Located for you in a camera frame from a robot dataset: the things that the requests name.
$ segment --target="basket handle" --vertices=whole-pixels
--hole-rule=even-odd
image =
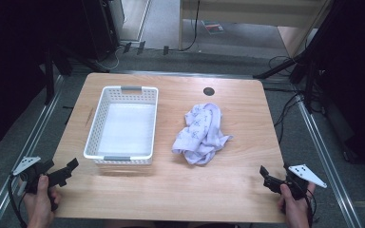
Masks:
[[[142,91],[141,86],[121,86],[121,90],[133,90],[133,91]]]
[[[131,161],[131,157],[104,156],[105,161]]]

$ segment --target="white cloth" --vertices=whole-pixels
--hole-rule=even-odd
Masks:
[[[232,136],[221,133],[221,110],[217,105],[196,104],[185,114],[185,127],[176,137],[172,152],[183,153],[190,164],[206,164]]]

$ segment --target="cable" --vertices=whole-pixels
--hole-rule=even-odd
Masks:
[[[29,176],[26,173],[20,173],[20,175],[21,175],[21,179],[23,181],[27,182],[29,180]],[[22,198],[19,200],[19,203],[17,204],[17,211],[19,211],[19,212],[20,212],[20,206],[21,206],[22,201],[25,198],[25,195],[27,192],[28,192],[28,189],[25,189]]]
[[[98,64],[100,67],[102,67],[102,68],[104,68],[104,69],[115,69],[119,64],[120,64],[120,59],[118,59],[118,57],[117,57],[117,52],[120,50],[120,49],[122,49],[123,47],[119,47],[119,48],[117,48],[117,50],[115,51],[115,53],[114,53],[114,56],[115,56],[115,59],[117,60],[117,64],[115,65],[115,66],[112,66],[112,67],[107,67],[107,66],[103,66],[103,65],[101,65],[97,60],[96,60],[96,64]]]
[[[273,58],[271,58],[269,61],[268,61],[268,66],[269,68],[272,69],[272,66],[271,66],[271,62],[277,58],[285,58],[286,60],[283,62],[283,63],[286,63],[288,61],[292,61],[293,63],[295,63],[296,65],[300,65],[300,66],[304,66],[303,64],[301,63],[298,63],[295,61],[294,58],[290,58],[290,57],[287,57],[287,56],[284,56],[284,55],[278,55],[278,56],[275,56]],[[281,74],[281,73],[277,73],[277,75],[280,75],[280,76],[290,76],[290,74],[292,73],[291,71],[287,70],[287,68],[284,69],[286,72],[288,72],[289,74]]]
[[[10,177],[9,177],[9,181],[8,181],[8,194],[9,194],[9,198],[10,198],[10,204],[11,204],[11,207],[13,208],[14,214],[16,215],[17,219],[20,222],[20,226],[22,228],[27,228],[28,225],[23,220],[22,215],[20,214],[20,210],[17,210],[16,202],[14,201],[13,191],[12,191],[12,188],[11,188],[11,185],[13,183],[13,179],[14,179],[14,176],[13,176],[12,173],[10,173]]]
[[[312,197],[312,200],[314,202],[314,210],[313,210],[313,216],[316,214],[316,210],[317,210],[317,201],[316,201],[316,198],[314,197],[314,194],[307,189],[307,192],[310,193],[311,197]]]
[[[303,100],[299,100],[299,101],[295,101],[293,104],[289,105],[289,103],[292,102],[293,99],[295,99],[297,97],[297,95],[299,95],[299,93],[296,93],[295,95],[293,95],[289,101],[284,105],[282,112],[280,113],[280,116],[278,118],[278,120],[274,123],[274,127],[276,127],[277,125],[280,124],[280,135],[279,135],[279,139],[278,139],[278,143],[280,144],[283,138],[283,128],[284,128],[284,123],[283,123],[283,119],[284,117],[287,115],[287,113],[289,112],[290,108],[294,105],[296,105],[299,102],[302,102]]]
[[[190,24],[191,24],[191,28],[192,28],[192,30],[194,31],[194,33],[195,33],[195,27],[194,27],[194,25],[192,24],[192,22],[194,21],[192,18],[193,18],[193,16],[192,16],[192,8],[191,8],[191,0],[189,0],[188,1],[188,7],[189,7],[189,18],[191,18],[191,20],[190,20]]]
[[[200,4],[201,4],[201,0],[198,0],[198,5],[197,5],[197,15],[195,16],[195,30],[194,30],[194,40],[192,41],[191,45],[189,47],[186,47],[184,49],[179,49],[179,51],[186,51],[189,50],[194,44],[195,41],[197,40],[197,28],[198,28],[198,14],[200,13]]]
[[[308,222],[309,222],[309,227],[311,228],[312,227],[312,225],[313,225],[313,209],[311,208],[311,203],[310,203],[310,200],[307,198],[307,196],[306,196],[306,198],[305,198],[305,200],[306,200],[306,203],[307,203],[307,211],[308,211],[308,213],[307,213],[307,220],[308,220]]]

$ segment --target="wooden table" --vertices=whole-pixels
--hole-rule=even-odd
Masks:
[[[85,159],[94,112],[104,86],[159,89],[153,163],[98,166]],[[203,93],[215,89],[213,96]],[[190,165],[171,153],[193,105],[215,103],[221,131],[233,135],[207,165]],[[60,188],[60,218],[283,222],[279,194],[263,186],[259,167],[283,179],[283,161],[262,84],[254,80],[99,74],[87,76],[54,156],[55,168],[80,165]]]

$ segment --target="aluminum rail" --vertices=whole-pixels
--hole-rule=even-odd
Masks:
[[[340,179],[340,176],[336,171],[336,167],[331,159],[327,147],[325,146],[324,140],[319,133],[314,116],[308,113],[304,103],[298,102],[298,107],[303,116],[304,122],[306,123],[307,128],[310,131],[310,135],[317,149],[319,159],[321,160],[328,180],[331,183],[337,203],[340,207],[340,210],[342,211],[343,217],[345,218],[348,227],[363,227],[354,208],[352,200],[348,195],[345,185],[342,183],[342,180]]]

